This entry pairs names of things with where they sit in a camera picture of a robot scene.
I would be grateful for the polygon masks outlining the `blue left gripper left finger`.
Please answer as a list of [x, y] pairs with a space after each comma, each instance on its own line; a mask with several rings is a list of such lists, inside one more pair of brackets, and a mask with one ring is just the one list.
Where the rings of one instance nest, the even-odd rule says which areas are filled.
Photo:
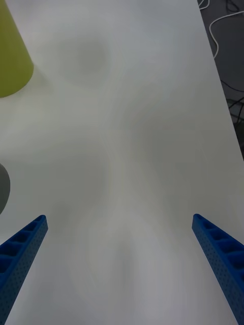
[[48, 231], [40, 215], [0, 246], [0, 324], [5, 324]]

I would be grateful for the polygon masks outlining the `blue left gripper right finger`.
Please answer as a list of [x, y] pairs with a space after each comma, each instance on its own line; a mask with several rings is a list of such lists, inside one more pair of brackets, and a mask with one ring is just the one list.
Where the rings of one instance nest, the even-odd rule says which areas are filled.
[[244, 324], [244, 247], [239, 241], [194, 214], [192, 230], [238, 324]]

